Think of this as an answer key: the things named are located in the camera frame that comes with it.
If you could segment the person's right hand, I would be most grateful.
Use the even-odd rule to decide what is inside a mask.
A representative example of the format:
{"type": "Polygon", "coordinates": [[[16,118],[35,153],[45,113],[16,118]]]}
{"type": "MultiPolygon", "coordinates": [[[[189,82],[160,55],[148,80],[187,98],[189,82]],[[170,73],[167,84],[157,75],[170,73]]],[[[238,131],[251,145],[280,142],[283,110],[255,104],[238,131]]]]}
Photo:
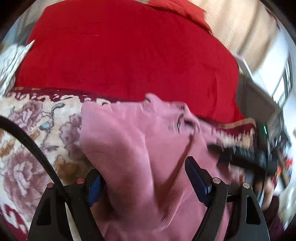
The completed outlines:
{"type": "Polygon", "coordinates": [[[274,196],[274,183],[270,177],[268,177],[264,183],[264,199],[261,205],[261,209],[266,211],[267,209],[278,211],[279,200],[277,196],[274,196]]]}

